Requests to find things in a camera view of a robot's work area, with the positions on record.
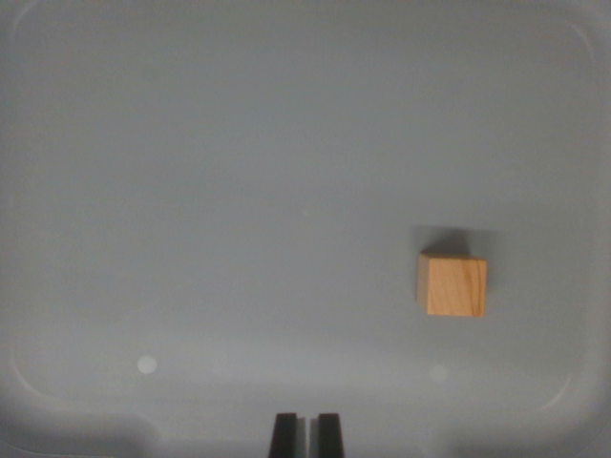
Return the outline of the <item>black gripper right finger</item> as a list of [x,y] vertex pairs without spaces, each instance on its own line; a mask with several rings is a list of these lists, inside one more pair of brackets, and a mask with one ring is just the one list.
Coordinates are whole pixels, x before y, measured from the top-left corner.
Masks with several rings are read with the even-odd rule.
[[344,458],[345,449],[338,413],[321,413],[310,421],[310,458]]

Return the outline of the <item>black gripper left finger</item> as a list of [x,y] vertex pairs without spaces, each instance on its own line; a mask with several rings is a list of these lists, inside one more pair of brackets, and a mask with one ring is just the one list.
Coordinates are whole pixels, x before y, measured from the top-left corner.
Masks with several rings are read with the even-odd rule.
[[278,413],[275,418],[269,458],[304,458],[306,456],[306,419],[297,413]]

